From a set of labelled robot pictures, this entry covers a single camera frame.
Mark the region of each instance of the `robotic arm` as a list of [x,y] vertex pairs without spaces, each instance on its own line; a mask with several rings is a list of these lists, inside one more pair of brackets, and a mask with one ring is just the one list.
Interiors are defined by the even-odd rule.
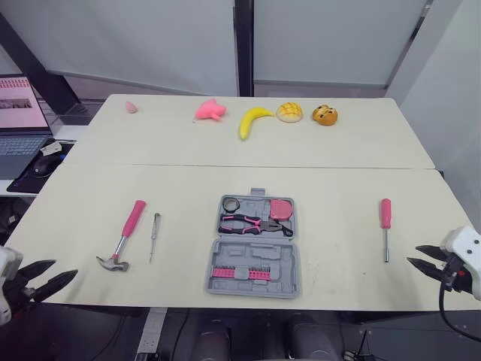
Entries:
[[27,288],[27,283],[44,273],[55,260],[37,261],[19,269],[23,256],[7,247],[0,246],[0,326],[10,321],[12,314],[27,307],[30,300],[42,302],[60,291],[77,274],[77,270],[63,272],[40,288]]
[[465,291],[481,301],[481,235],[470,227],[461,227],[448,233],[440,247],[418,246],[416,249],[446,263],[441,270],[423,259],[407,259],[422,273],[441,282],[439,309],[444,322],[463,336],[481,342],[481,338],[456,329],[444,312],[444,291]]

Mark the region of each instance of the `paper tag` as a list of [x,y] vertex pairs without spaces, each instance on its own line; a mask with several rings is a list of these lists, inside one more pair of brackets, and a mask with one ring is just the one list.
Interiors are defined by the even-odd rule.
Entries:
[[54,141],[52,144],[40,149],[44,156],[49,156],[50,154],[57,153],[62,150],[62,145],[58,141]]

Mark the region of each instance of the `pink pliers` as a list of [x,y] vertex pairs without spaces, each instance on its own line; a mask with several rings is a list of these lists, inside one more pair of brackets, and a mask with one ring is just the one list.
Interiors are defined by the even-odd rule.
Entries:
[[[243,222],[252,224],[252,226],[246,228],[231,228],[223,226],[222,222],[225,222],[227,220],[241,220]],[[221,224],[219,226],[219,232],[221,233],[235,233],[237,235],[245,235],[246,233],[252,233],[253,235],[258,235],[262,231],[276,232],[283,230],[283,226],[279,223],[261,220],[259,217],[248,217],[244,214],[223,214],[220,217],[220,221]]]

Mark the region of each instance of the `toy banana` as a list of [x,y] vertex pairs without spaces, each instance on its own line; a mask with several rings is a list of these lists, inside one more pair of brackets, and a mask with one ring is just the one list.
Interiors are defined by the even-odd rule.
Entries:
[[244,114],[242,121],[240,122],[239,126],[239,138],[243,141],[247,139],[250,133],[250,127],[253,121],[260,117],[273,117],[275,114],[271,111],[268,111],[265,108],[252,108]]

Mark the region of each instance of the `white table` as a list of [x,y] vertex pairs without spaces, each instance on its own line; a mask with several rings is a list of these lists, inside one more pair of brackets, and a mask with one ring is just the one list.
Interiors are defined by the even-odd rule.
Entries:
[[[85,131],[86,126],[58,126],[52,129],[55,139],[76,141]],[[32,193],[8,192],[7,188],[13,179],[0,179],[0,197],[35,197]]]
[[[280,99],[216,97],[228,112],[222,121],[194,120],[208,97],[113,95],[90,123],[68,164],[215,165],[308,168],[434,168],[392,99]],[[126,101],[139,109],[127,114]],[[250,108],[273,112],[297,102],[304,119],[254,121],[250,137],[237,128]],[[311,120],[314,108],[339,112],[334,126]]]
[[[211,295],[204,289],[216,212],[223,194],[264,187],[295,200],[301,258],[297,299]],[[379,200],[392,200],[391,262],[383,262]],[[126,273],[110,256],[135,199],[147,207],[123,252]],[[149,265],[153,213],[162,214]],[[62,164],[7,246],[24,263],[57,259],[34,285],[69,269],[77,277],[48,299],[82,305],[295,308],[354,311],[437,310],[439,283],[406,260],[470,222],[435,170],[180,167]],[[446,308],[475,309],[471,295],[446,294]]]

